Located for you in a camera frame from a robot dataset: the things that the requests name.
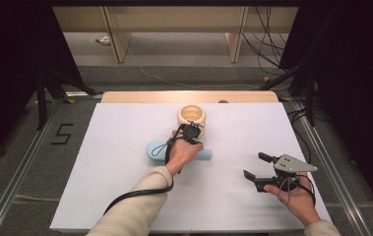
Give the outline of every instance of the sleeve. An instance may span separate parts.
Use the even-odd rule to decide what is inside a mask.
[[[165,166],[147,172],[131,191],[161,189],[172,183]],[[167,193],[134,197],[113,206],[89,232],[89,236],[148,235],[153,221],[167,200]]]
[[[308,225],[303,231],[305,236],[339,236],[341,235],[334,224],[321,220]]]

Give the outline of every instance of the white tabletop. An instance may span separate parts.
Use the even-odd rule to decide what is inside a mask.
[[[180,103],[98,104],[51,228],[88,231],[106,207],[128,192],[149,169],[164,165],[148,158],[147,145],[166,141],[177,129]],[[243,169],[275,175],[258,152],[303,159],[281,103],[201,103],[207,112],[201,138],[213,150],[174,178],[174,189],[152,232],[274,232],[303,225],[274,196],[258,193]],[[316,208],[330,220],[316,191]]]

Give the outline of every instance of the floor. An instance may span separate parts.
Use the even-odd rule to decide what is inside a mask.
[[[239,61],[230,63],[221,33],[135,33],[130,51],[121,64],[114,63],[110,47],[106,45],[105,33],[65,35],[85,84],[98,90],[246,90],[256,89],[265,80],[277,76],[273,74],[282,73],[276,66],[260,59],[245,41]],[[255,48],[260,48],[255,35],[247,33],[246,36]],[[97,39],[99,42],[102,40],[104,45],[96,42]],[[279,35],[274,35],[273,40],[277,47],[284,47]],[[278,62],[272,47],[264,45],[262,51],[270,60]],[[286,98],[282,104],[287,112],[291,112],[300,109],[303,100],[300,97],[287,100],[288,85],[289,82],[284,82],[274,91],[278,97]],[[66,91],[77,91],[71,86],[64,88]],[[0,235],[61,235],[50,230],[49,223],[66,186],[94,106],[100,102],[99,97],[94,96],[73,98],[65,102],[51,100],[47,104],[50,117],[47,129],[38,132],[34,96],[27,105],[27,112],[23,113],[3,145],[5,154],[0,155],[0,203],[7,194],[12,198],[10,202],[4,202],[6,210],[0,211],[3,212],[0,214]],[[355,165],[349,162],[349,152],[319,100],[315,108],[314,129],[309,128],[303,118],[294,123],[294,128],[302,138],[297,136],[305,157],[308,158],[311,152],[312,163],[320,167],[320,171],[314,174],[318,190],[342,235],[373,235],[373,193]],[[63,133],[71,133],[67,145],[54,145],[65,141],[64,137],[56,136],[60,127]],[[312,131],[319,134],[321,147],[314,145],[315,137],[309,135]],[[35,143],[35,138],[40,138],[42,142]],[[325,167],[329,162],[324,163],[322,150],[326,151],[326,159],[340,175],[345,195],[330,181],[330,173]],[[347,205],[342,198],[352,201],[353,205]],[[353,209],[360,211],[360,224],[363,226],[356,226],[358,218],[349,215]],[[303,233],[278,232],[270,235]]]

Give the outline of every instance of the gray carpet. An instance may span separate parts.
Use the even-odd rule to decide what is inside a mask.
[[[139,67],[80,67],[85,84],[98,90],[168,90],[168,89],[254,89],[261,86],[264,72],[259,68],[214,68],[214,67],[143,67],[143,70],[153,76],[158,76],[166,82],[144,75]],[[191,87],[174,85],[182,83]],[[234,85],[248,85],[251,87],[232,87]],[[66,90],[77,90],[71,86],[64,86]],[[287,96],[286,89],[276,90],[278,96]],[[37,110],[33,98],[28,104],[28,114],[23,114],[15,130],[11,132],[4,145],[6,154],[0,156],[0,194],[6,189],[9,180],[20,164],[28,146],[31,143],[37,127]],[[88,128],[95,105],[99,99],[76,99],[74,103],[60,105],[50,128],[47,131],[37,157],[31,164],[19,196],[14,200],[1,227],[0,235],[61,235],[51,231],[49,223],[57,208],[58,201],[66,186],[79,147]],[[292,102],[283,104],[286,111],[293,111]],[[322,110],[316,111],[316,129],[320,133],[333,162],[343,176],[349,192],[360,207],[373,235],[373,193],[358,169],[351,165],[340,136],[332,122],[326,121],[327,116]],[[73,124],[63,127],[63,132],[72,134],[67,145],[55,146],[52,143],[64,142],[65,137],[56,137],[61,124]],[[295,129],[303,139],[308,141],[300,121],[295,123]],[[307,157],[308,149],[299,139],[300,146]],[[334,220],[334,224],[342,235],[355,235],[348,218],[337,198],[326,173],[321,168],[314,149],[312,163],[320,168],[314,173],[319,191],[327,209]],[[302,232],[283,232],[271,235],[303,235]]]

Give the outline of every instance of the gray floor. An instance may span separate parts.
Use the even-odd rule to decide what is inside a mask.
[[[135,34],[130,44],[132,54],[128,54],[122,64],[113,63],[109,47],[94,42],[95,38],[102,39],[103,33],[68,33],[66,37],[86,85],[99,90],[247,90],[261,86],[265,76],[275,77],[261,70],[257,56],[245,42],[239,62],[230,63],[223,35],[218,33]],[[265,47],[264,51],[270,58],[275,58],[271,48]],[[262,60],[260,65],[269,72],[281,73],[266,61]],[[288,83],[275,89],[279,97],[287,96],[285,88]],[[70,86],[65,89],[76,90]],[[0,195],[7,189],[36,134],[37,108],[34,102],[35,97],[28,103],[29,113],[22,115],[3,146],[6,154],[0,156]],[[94,106],[100,100],[77,98],[72,102],[59,104],[26,178],[2,221],[0,235],[61,235],[51,231],[49,223],[70,176]],[[373,235],[373,193],[358,169],[348,162],[349,153],[332,122],[327,120],[325,111],[320,109],[320,103],[316,105],[319,108],[315,114],[316,130]],[[293,111],[295,102],[284,102],[283,106],[287,111]],[[63,128],[72,136],[66,146],[52,145],[64,141],[63,137],[55,136],[61,124],[73,124]],[[308,141],[300,121],[295,123],[295,129]],[[307,156],[306,145],[299,141]],[[321,168],[318,154],[311,145],[310,149],[312,163],[320,167],[314,178],[334,224],[342,235],[355,235],[336,191]],[[303,234],[283,232],[271,235]]]

